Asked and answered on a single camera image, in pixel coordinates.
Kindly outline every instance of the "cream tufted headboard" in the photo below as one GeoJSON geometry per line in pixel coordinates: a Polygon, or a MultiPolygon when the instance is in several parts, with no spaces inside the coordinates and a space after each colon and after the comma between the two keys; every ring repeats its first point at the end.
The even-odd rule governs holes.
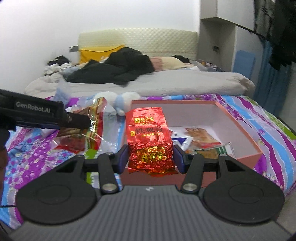
{"type": "Polygon", "coordinates": [[[122,28],[81,33],[79,47],[124,44],[150,57],[181,55],[195,60],[197,32],[161,28],[122,28]]]}

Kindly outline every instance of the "pink box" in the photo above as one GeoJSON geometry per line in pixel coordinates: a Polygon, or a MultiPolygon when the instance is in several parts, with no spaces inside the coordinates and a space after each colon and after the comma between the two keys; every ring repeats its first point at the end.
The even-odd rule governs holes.
{"type": "MultiPolygon", "coordinates": [[[[132,102],[132,109],[142,107],[162,107],[168,127],[210,126],[223,144],[231,143],[236,159],[249,168],[253,168],[263,154],[251,136],[218,102],[201,100],[137,100],[132,102]]],[[[121,176],[124,185],[180,185],[185,175],[153,178],[142,172],[128,174],[126,170],[121,176]]],[[[203,186],[207,186],[214,180],[215,173],[205,172],[203,186]]]]}

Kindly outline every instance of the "white plush toy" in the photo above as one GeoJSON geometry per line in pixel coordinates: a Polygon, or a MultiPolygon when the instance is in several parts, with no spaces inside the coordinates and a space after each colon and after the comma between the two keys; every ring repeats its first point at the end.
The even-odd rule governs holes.
{"type": "Polygon", "coordinates": [[[104,97],[120,116],[125,116],[125,113],[131,110],[131,102],[133,100],[139,100],[141,98],[136,92],[125,92],[117,95],[114,92],[105,91],[96,94],[94,99],[100,97],[104,97]]]}

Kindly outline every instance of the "red foil tea packet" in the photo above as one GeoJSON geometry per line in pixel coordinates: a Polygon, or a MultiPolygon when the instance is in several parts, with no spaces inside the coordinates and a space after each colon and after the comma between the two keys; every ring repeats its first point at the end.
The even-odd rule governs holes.
{"type": "Polygon", "coordinates": [[[173,142],[161,107],[138,108],[126,113],[126,135],[131,150],[129,172],[154,176],[175,174],[173,142]]]}

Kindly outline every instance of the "gray ribbed panel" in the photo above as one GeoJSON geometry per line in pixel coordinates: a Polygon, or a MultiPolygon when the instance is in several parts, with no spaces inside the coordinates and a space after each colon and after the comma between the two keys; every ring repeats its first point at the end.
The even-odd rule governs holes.
{"type": "Polygon", "coordinates": [[[210,215],[197,196],[174,186],[126,186],[103,196],[84,218],[61,226],[23,224],[15,241],[286,241],[289,234],[275,222],[236,226],[210,215]]]}

